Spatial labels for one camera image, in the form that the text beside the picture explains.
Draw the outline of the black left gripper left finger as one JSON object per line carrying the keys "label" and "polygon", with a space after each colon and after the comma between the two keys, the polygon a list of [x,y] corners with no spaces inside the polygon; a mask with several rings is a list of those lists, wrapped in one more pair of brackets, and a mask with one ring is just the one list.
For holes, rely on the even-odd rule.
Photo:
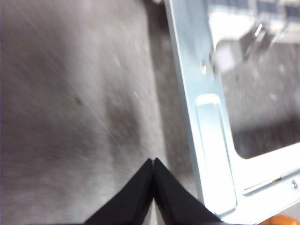
{"label": "black left gripper left finger", "polygon": [[147,159],[128,183],[85,225],[141,225],[152,202],[153,161]]}

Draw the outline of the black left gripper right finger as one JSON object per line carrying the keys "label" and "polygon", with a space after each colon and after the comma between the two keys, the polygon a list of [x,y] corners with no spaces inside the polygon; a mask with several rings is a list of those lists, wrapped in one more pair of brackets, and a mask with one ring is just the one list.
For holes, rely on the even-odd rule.
{"label": "black left gripper right finger", "polygon": [[153,194],[166,225],[220,225],[222,221],[191,195],[156,158]]}

